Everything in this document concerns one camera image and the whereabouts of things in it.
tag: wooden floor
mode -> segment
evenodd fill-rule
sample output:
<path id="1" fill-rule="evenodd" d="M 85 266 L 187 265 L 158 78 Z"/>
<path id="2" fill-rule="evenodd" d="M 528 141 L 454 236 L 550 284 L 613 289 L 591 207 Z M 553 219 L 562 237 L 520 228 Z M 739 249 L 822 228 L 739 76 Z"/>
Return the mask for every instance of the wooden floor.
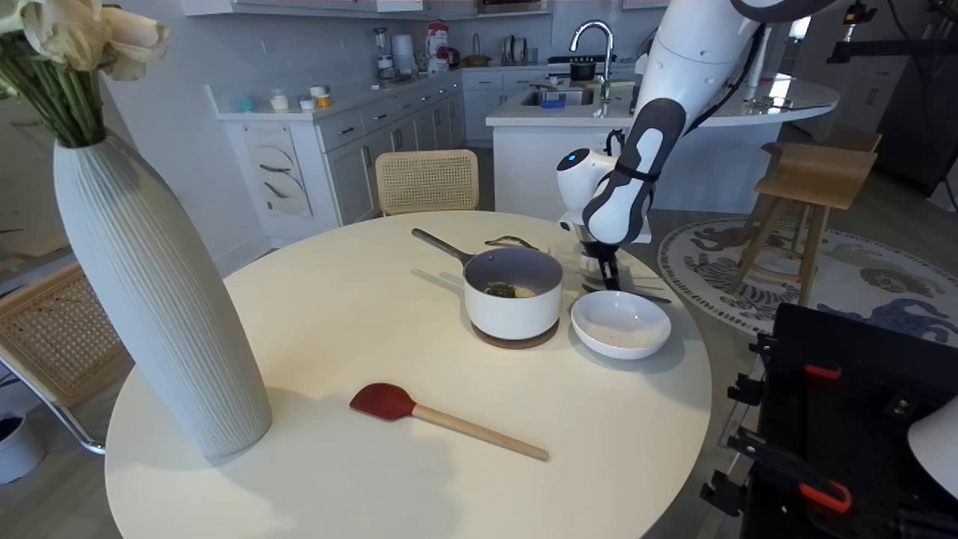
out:
<path id="1" fill-rule="evenodd" d="M 477 151 L 484 178 L 482 206 L 491 208 L 491 151 Z M 655 242 L 632 246 L 628 251 L 658 270 L 656 252 L 662 238 L 683 224 L 725 214 L 653 210 L 650 222 Z M 851 210 L 833 212 L 830 227 L 886 243 L 922 257 L 958 274 L 958 216 L 947 213 L 919 195 L 872 174 Z M 748 371 L 754 357 L 746 334 L 690 305 L 701 330 L 713 371 L 713 420 L 699 463 L 686 488 L 648 537 L 737 537 L 737 521 L 717 518 L 701 502 L 698 490 L 712 470 L 725 467 L 731 454 L 718 445 L 719 431 L 730 405 L 725 388 L 736 374 Z M 91 431 L 104 433 L 116 389 L 80 410 Z M 36 410 L 32 424 L 47 447 L 47 457 L 26 478 L 0 486 L 0 539 L 114 539 L 113 525 L 103 485 L 103 458 L 85 453 L 47 410 Z"/>

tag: ribbed vase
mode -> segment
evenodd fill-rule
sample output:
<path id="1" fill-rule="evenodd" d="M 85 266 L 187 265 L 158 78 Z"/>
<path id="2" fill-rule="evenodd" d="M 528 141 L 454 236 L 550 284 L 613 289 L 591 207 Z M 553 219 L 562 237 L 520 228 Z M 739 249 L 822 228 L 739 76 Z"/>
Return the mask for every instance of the ribbed vase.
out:
<path id="1" fill-rule="evenodd" d="M 54 181 L 90 285 L 186 435 L 207 457 L 262 438 L 272 412 L 260 370 L 213 260 L 163 179 L 107 137 L 88 148 L 57 145 Z"/>

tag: pot contents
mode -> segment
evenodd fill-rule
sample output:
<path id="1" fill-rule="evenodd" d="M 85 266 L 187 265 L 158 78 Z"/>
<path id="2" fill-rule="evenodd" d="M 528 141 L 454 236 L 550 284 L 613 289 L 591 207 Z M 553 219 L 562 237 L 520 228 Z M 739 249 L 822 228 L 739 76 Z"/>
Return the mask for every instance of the pot contents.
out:
<path id="1" fill-rule="evenodd" d="M 483 290 L 484 293 L 489 295 L 495 295 L 497 297 L 533 297 L 536 295 L 530 289 L 526 287 L 517 287 L 503 282 L 493 282 L 486 285 L 486 289 Z"/>

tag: wicker chair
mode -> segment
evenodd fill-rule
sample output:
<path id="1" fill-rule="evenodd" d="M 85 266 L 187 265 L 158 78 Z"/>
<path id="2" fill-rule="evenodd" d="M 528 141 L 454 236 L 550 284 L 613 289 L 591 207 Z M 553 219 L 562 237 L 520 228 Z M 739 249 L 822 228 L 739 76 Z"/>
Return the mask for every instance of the wicker chair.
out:
<path id="1" fill-rule="evenodd" d="M 80 444 L 103 455 L 69 411 L 133 366 L 79 264 L 0 300 L 0 361 Z"/>
<path id="2" fill-rule="evenodd" d="M 479 206 L 479 166 L 469 150 L 384 153 L 376 180 L 383 215 Z"/>

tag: wooden handle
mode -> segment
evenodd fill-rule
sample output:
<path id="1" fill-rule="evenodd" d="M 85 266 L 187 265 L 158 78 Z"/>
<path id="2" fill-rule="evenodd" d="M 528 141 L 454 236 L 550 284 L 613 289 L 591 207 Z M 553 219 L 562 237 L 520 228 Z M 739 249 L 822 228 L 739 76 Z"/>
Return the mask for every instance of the wooden handle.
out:
<path id="1" fill-rule="evenodd" d="M 496 431 L 490 431 L 485 427 L 480 427 L 474 423 L 469 423 L 468 421 L 449 415 L 448 413 L 442 413 L 441 411 L 433 410 L 423 405 L 416 405 L 416 407 L 413 408 L 413 417 L 421 419 L 422 421 L 427 421 L 433 425 L 445 427 L 457 433 L 478 438 L 491 444 L 495 444 L 499 447 L 515 451 L 516 453 L 521 453 L 526 457 L 537 458 L 543 462 L 549 460 L 549 452 L 545 451 L 544 449 L 539 449 L 536 446 L 529 445 L 525 442 L 520 442 L 515 438 L 510 438 L 504 434 L 497 433 Z"/>

